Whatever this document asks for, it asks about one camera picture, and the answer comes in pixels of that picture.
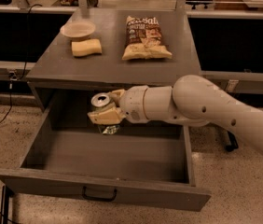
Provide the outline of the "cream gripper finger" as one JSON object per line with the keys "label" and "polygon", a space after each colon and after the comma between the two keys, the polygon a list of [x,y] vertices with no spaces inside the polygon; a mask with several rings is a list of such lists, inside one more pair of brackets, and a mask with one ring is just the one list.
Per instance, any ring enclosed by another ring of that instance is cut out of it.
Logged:
{"label": "cream gripper finger", "polygon": [[110,91],[108,95],[115,102],[116,106],[119,106],[119,101],[124,93],[125,93],[124,89],[119,89],[119,90]]}
{"label": "cream gripper finger", "polygon": [[120,124],[126,116],[118,107],[111,107],[105,111],[92,111],[88,113],[91,122],[98,125],[116,125]]}

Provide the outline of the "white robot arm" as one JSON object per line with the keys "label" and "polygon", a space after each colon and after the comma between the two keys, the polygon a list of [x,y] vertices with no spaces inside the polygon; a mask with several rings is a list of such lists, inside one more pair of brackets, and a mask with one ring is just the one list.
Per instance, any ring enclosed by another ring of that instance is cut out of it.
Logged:
{"label": "white robot arm", "polygon": [[200,127],[213,123],[263,155],[263,111],[233,98],[210,80],[187,75],[165,87],[134,86],[91,98],[91,122],[116,125],[163,121]]}

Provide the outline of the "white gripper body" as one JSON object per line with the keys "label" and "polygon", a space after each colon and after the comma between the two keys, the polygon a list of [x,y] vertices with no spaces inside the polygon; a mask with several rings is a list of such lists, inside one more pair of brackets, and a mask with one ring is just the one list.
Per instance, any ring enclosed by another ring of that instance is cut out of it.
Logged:
{"label": "white gripper body", "polygon": [[119,100],[119,107],[130,123],[148,123],[144,111],[144,98],[147,86],[134,86],[124,91]]}

